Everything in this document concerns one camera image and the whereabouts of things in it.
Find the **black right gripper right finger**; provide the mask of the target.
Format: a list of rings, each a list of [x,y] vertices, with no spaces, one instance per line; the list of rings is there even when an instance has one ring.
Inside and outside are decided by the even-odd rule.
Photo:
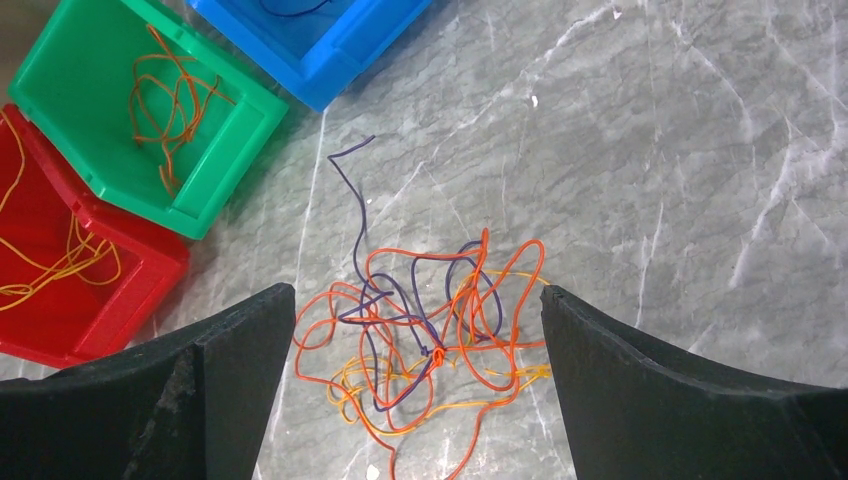
[[[847,392],[753,374],[543,289],[542,326],[581,479],[843,479]]]

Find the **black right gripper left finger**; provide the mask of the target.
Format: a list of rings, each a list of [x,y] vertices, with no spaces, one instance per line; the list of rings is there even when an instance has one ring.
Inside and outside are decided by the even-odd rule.
[[[248,479],[295,326],[286,283],[40,380],[1,384],[5,479]]]

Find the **blue plastic bin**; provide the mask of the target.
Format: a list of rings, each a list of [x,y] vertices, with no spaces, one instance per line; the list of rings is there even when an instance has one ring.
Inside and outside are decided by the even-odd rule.
[[[207,0],[187,5],[297,100],[321,112],[430,2]]]

